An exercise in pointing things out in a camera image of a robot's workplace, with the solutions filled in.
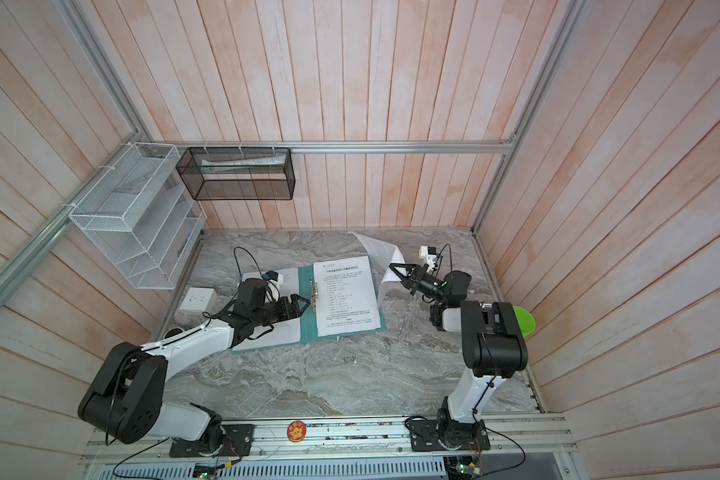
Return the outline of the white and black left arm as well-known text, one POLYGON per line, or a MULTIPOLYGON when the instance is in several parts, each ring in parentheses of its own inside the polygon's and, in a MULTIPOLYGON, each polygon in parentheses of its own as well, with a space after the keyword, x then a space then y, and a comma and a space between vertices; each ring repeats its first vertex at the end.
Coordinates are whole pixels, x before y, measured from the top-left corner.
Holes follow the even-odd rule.
POLYGON ((310 300, 297 293, 282 294, 272 271, 248 278, 219 312, 205 313, 200 325, 164 340, 113 347, 77 415, 103 431, 106 443, 166 437, 191 445, 201 456, 217 455, 224 448, 222 417, 197 404, 166 402, 165 384, 213 354, 255 340, 258 327, 269 334, 276 324, 300 318, 309 306, 310 300))

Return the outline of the paper with XDOF heading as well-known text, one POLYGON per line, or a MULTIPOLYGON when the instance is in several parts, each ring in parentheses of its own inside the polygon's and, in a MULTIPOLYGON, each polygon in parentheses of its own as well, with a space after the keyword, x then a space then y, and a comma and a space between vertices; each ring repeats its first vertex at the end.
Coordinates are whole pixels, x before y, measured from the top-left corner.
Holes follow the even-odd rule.
POLYGON ((381 316, 367 256, 313 264, 318 284, 317 335, 331 337, 381 328, 381 316))

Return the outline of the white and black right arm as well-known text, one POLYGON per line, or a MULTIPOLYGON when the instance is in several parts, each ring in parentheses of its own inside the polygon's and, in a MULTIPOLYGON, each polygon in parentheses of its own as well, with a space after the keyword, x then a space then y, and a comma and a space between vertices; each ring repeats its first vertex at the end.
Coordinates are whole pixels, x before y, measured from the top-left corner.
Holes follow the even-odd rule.
POLYGON ((468 298, 471 276, 454 270, 439 279, 424 265, 392 263, 390 270, 411 293, 431 302, 430 321, 438 330, 461 335, 465 369, 434 419, 415 415, 404 421, 415 452, 487 450, 482 412, 497 387, 526 368, 528 352, 515 309, 508 302, 468 298))

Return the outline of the teal file folder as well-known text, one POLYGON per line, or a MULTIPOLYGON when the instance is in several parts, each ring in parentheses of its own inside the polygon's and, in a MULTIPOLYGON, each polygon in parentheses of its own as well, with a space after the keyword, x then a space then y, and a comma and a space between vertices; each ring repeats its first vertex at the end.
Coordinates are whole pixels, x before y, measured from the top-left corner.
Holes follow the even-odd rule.
POLYGON ((276 307, 287 300, 298 314, 271 326, 257 326, 237 352, 375 331, 384 327, 366 256, 316 262, 311 266, 246 273, 236 303, 276 307))

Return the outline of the metal folder clip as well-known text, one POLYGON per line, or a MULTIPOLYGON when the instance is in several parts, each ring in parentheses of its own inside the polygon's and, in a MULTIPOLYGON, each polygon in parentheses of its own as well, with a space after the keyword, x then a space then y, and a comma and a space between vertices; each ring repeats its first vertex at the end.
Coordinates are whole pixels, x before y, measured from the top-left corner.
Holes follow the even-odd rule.
POLYGON ((314 279, 310 280, 310 304, 313 312, 317 311, 318 284, 314 279))

